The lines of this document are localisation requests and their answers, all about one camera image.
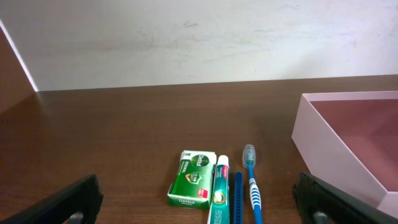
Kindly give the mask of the dark blue comb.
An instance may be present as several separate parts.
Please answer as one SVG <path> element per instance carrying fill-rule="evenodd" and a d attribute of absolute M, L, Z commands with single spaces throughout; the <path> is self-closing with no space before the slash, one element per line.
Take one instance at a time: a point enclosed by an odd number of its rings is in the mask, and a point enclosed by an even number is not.
<path fill-rule="evenodd" d="M 233 224 L 243 224 L 243 175 L 235 173 Z"/>

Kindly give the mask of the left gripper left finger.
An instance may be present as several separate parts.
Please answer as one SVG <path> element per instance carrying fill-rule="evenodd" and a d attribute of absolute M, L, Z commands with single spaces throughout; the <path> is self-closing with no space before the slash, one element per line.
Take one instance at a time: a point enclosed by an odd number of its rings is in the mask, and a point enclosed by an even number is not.
<path fill-rule="evenodd" d="M 2 220 L 7 223 L 95 223 L 104 195 L 97 176 L 88 175 L 40 202 Z"/>

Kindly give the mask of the white cardboard box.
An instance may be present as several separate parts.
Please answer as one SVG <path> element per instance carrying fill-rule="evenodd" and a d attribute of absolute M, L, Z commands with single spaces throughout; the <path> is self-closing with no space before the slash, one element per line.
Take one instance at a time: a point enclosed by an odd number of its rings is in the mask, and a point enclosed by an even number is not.
<path fill-rule="evenodd" d="M 292 140 L 311 174 L 397 216 L 397 92 L 304 93 Z"/>

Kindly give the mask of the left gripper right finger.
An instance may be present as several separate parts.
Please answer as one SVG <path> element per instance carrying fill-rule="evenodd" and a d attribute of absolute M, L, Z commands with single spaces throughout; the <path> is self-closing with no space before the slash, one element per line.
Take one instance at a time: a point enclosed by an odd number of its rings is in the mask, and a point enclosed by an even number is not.
<path fill-rule="evenodd" d="M 300 174 L 292 194 L 302 223 L 397 224 L 397 218 L 308 172 Z"/>

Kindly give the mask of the green Dettol soap box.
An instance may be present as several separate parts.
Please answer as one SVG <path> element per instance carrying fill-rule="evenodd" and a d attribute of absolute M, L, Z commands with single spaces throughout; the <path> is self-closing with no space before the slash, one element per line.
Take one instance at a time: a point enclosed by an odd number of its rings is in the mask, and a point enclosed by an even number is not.
<path fill-rule="evenodd" d="M 167 192 L 169 205 L 209 209 L 216 160 L 215 152 L 184 150 L 177 175 Z"/>

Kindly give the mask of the green toothpaste tube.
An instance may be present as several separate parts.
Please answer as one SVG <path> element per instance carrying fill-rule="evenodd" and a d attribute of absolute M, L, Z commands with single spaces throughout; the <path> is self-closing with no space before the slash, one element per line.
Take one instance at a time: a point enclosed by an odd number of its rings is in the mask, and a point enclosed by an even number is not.
<path fill-rule="evenodd" d="M 220 155 L 215 167 L 207 224 L 229 224 L 229 159 Z"/>

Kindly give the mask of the blue white toothbrush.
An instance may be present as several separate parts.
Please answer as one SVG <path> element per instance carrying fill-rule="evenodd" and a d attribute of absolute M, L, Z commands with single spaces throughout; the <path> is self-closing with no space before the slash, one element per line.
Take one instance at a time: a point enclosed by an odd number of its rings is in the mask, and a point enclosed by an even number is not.
<path fill-rule="evenodd" d="M 262 221 L 262 205 L 261 194 L 254 177 L 254 166 L 256 165 L 255 147 L 247 144 L 243 151 L 243 167 L 248 170 L 249 174 L 249 196 L 254 212 L 255 224 L 263 224 Z"/>

